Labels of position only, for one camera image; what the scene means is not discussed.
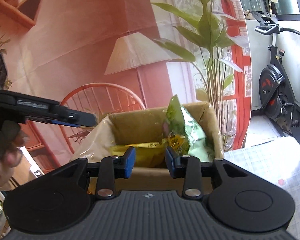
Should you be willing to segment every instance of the cardboard box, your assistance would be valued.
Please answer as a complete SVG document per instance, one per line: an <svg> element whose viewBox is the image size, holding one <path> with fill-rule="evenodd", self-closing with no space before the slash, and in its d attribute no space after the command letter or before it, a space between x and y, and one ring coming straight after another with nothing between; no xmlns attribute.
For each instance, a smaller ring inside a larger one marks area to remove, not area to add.
<svg viewBox="0 0 300 240"><path fill-rule="evenodd" d="M213 107L208 102L187 104L184 107L200 124L207 138L213 141L215 157L223 158L221 133ZM162 140L162 123L167 108L110 114L84 139L72 160L80 157L89 162L100 162L109 156L109 147ZM211 190L209 178L202 178L204 191ZM181 191L183 179L170 177L168 169L134 167L130 179L116 179L117 190L177 190Z"/></svg>

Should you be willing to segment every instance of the red chair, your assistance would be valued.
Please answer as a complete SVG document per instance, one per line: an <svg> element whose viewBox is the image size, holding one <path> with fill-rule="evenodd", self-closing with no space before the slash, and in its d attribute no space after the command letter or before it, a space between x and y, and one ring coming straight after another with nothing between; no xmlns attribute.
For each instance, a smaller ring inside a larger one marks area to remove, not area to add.
<svg viewBox="0 0 300 240"><path fill-rule="evenodd" d="M109 83L92 83L78 87L62 100L61 105L94 113L98 122L105 114L146 109L142 100L130 89ZM60 128L72 153L91 131L61 125Z"/></svg>

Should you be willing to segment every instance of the exercise bike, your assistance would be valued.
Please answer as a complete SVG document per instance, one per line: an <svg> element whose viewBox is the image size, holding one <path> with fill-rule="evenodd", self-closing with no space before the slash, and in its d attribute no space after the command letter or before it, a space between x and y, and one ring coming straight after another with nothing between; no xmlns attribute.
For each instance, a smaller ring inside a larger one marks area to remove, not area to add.
<svg viewBox="0 0 300 240"><path fill-rule="evenodd" d="M263 35L272 34L272 44L268 46L271 52L270 64L262 70L259 78L260 113L273 120L280 129L293 136L300 144L300 106L296 103L290 81L282 65L285 51L279 49L278 54L276 46L277 34L286 31L300 36L300 32L280 27L278 19L268 12L251 13L260 24L255 27L255 31Z"/></svg>

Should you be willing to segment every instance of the exercise bike flywheel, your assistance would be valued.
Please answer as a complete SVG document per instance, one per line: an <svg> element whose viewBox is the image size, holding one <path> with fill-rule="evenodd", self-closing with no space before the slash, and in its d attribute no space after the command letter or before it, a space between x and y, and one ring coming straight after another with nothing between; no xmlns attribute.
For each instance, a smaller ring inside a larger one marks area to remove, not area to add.
<svg viewBox="0 0 300 240"><path fill-rule="evenodd" d="M277 73L272 71L270 68L264 68L261 72L259 78L259 95L261 104L267 100L268 94L271 91L272 87L278 80ZM276 91L274 92L272 98L270 99L269 103L265 107L265 114L267 117L271 119L276 119L281 115L281 105L277 102L277 98L280 94L282 94L282 87L279 86ZM283 94L281 96L282 103L288 103L288 99Z"/></svg>

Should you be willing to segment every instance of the white tile floor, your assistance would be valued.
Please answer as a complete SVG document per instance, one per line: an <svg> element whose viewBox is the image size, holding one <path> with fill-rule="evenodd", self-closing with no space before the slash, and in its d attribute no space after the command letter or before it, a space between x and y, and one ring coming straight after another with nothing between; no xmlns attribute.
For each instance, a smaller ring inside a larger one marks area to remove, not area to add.
<svg viewBox="0 0 300 240"><path fill-rule="evenodd" d="M277 138L280 138L280 135L266 116L251 117L245 147L259 145Z"/></svg>

